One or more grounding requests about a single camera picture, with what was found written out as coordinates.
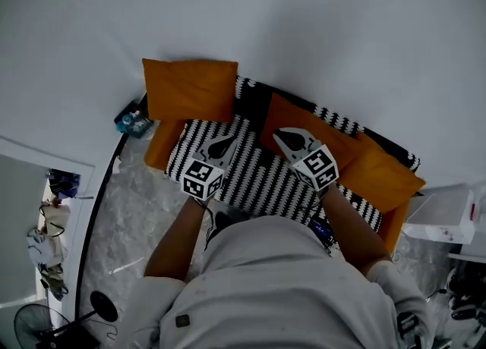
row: floor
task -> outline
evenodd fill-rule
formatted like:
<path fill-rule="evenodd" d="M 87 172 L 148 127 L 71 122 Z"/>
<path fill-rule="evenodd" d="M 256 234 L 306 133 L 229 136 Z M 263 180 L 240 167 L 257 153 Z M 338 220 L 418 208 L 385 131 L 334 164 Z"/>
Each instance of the floor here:
<path fill-rule="evenodd" d="M 123 317 L 123 309 L 130 287 L 142 275 L 147 259 L 160 238 L 167 231 L 186 196 L 178 185 L 168 180 L 163 172 L 144 164 L 144 153 L 150 138 L 128 139 L 123 149 L 119 173 L 109 181 L 102 205 L 95 221 L 83 273 L 80 297 L 80 315 L 92 310 L 90 293 L 98 290 L 110 297 Z M 221 206 L 213 207 L 216 211 Z M 197 242 L 190 276 L 200 267 L 204 239 L 210 225 L 204 219 Z M 443 286 L 452 260 L 447 258 L 448 244 L 420 241 L 403 235 L 396 248 L 394 260 L 403 272 L 409 273 L 425 296 Z M 476 324 L 457 322 L 449 317 L 447 296 L 438 294 L 430 301 L 437 320 L 437 335 L 454 338 L 453 347 L 462 347 Z M 93 317 L 85 327 L 109 347 L 113 340 L 107 333 L 114 328 L 97 323 Z"/>

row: wall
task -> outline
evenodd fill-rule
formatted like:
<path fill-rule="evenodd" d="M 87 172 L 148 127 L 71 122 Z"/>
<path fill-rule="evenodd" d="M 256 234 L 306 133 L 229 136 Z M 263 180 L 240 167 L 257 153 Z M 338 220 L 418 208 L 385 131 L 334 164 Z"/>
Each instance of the wall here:
<path fill-rule="evenodd" d="M 0 304 L 36 295 L 36 269 L 25 237 L 39 221 L 46 172 L 45 168 L 0 156 Z M 0 308 L 0 342 L 8 349 L 17 347 L 13 321 L 20 307 Z"/>
<path fill-rule="evenodd" d="M 208 57 L 358 119 L 437 186 L 486 177 L 486 0 L 0 0 L 0 136 L 94 165 L 140 60 Z"/>

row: forearm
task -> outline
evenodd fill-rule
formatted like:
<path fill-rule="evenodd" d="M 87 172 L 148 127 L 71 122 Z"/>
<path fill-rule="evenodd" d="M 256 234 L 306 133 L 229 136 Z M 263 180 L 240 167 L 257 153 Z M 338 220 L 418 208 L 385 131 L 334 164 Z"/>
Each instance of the forearm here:
<path fill-rule="evenodd" d="M 324 195 L 322 204 L 341 252 L 349 264 L 366 275 L 377 261 L 390 260 L 384 242 L 335 184 Z"/>
<path fill-rule="evenodd" d="M 203 216 L 204 208 L 189 198 L 153 251 L 144 276 L 185 279 Z"/>

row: shirt sleeve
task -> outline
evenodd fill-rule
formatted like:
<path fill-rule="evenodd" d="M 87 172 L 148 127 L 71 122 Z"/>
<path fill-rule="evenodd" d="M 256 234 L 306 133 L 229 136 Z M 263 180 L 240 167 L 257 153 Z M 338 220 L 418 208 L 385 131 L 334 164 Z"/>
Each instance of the shirt sleeve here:
<path fill-rule="evenodd" d="M 160 320 L 169 311 L 185 283 L 172 278 L 140 278 L 131 289 L 115 347 L 144 349 L 159 342 Z"/>
<path fill-rule="evenodd" d="M 424 295 L 412 278 L 400 274 L 390 261 L 376 263 L 366 277 L 380 285 L 395 304 L 400 347 L 431 347 L 434 341 L 434 323 Z M 417 340 L 420 340 L 421 346 L 416 346 Z"/>

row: black and white marker cube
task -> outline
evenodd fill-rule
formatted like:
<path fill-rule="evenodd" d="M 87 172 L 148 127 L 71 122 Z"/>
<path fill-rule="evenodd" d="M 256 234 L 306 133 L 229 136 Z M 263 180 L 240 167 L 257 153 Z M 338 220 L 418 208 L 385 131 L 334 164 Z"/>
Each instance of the black and white marker cube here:
<path fill-rule="evenodd" d="M 181 191 L 199 200 L 207 200 L 222 186 L 224 170 L 190 158 L 182 173 Z"/>
<path fill-rule="evenodd" d="M 336 160 L 325 145 L 292 164 L 297 178 L 320 191 L 339 177 Z"/>

